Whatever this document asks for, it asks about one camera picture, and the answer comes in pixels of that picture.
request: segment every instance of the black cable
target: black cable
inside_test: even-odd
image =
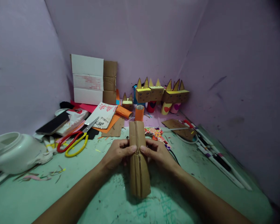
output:
[[[169,149],[169,151],[173,154],[173,156],[174,156],[174,158],[175,158],[175,160],[176,160],[177,164],[180,166],[180,164],[179,164],[179,162],[178,162],[178,160],[177,160],[176,156],[174,155],[173,151],[172,151],[171,149]]]

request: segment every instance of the left hand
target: left hand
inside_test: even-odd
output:
[[[137,146],[129,146],[127,139],[114,140],[100,163],[108,170],[113,170],[126,156],[131,156],[136,150]]]

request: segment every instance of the right hand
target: right hand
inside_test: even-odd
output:
[[[145,140],[147,147],[140,146],[140,151],[147,157],[155,160],[160,168],[168,172],[174,172],[179,167],[162,142],[147,138]]]

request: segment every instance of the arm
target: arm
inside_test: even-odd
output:
[[[85,208],[108,180],[112,170],[137,147],[128,146],[128,140],[114,140],[99,164],[79,180],[33,223],[77,223]]]
[[[169,172],[180,183],[181,194],[193,205],[206,223],[251,224],[245,216],[184,171],[176,163],[163,143],[146,139],[146,144],[148,147],[140,147],[141,152],[155,160],[160,168]]]

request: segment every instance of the hand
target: hand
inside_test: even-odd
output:
[[[174,172],[180,167],[162,142],[147,138],[145,140],[147,147],[140,146],[140,151],[147,157],[155,160],[160,168]]]
[[[114,140],[100,163],[108,170],[113,170],[126,156],[131,156],[136,150],[137,146],[129,146],[127,139]]]

